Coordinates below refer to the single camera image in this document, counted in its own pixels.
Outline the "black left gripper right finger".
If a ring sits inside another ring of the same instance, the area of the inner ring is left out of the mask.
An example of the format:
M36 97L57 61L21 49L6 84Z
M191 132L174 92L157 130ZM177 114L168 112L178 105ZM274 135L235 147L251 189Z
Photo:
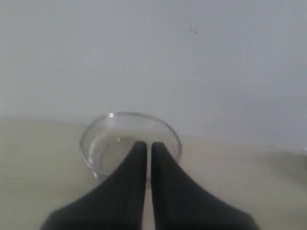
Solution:
M253 217L200 187L162 142L152 144L151 187L157 230L256 230Z

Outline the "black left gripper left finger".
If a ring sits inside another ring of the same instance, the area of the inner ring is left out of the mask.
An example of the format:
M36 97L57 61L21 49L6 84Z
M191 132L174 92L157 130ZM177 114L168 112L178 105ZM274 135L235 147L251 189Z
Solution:
M142 229L146 174L147 145L138 141L103 183L78 200L52 212L41 229Z

